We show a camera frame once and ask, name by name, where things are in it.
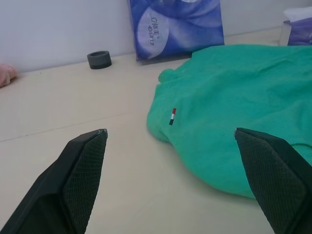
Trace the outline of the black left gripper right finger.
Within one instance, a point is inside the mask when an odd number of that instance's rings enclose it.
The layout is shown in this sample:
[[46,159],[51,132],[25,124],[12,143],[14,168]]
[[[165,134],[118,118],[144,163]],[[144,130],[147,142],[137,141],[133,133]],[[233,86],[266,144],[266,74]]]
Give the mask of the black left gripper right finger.
[[284,139],[237,128],[251,191],[276,234],[312,232],[312,167]]

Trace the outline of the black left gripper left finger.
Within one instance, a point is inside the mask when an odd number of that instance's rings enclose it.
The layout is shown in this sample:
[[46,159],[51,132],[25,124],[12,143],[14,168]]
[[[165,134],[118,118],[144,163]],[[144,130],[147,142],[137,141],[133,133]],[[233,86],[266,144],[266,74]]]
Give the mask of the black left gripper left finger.
[[98,129],[70,140],[33,183],[2,234],[83,234],[101,178],[108,133]]

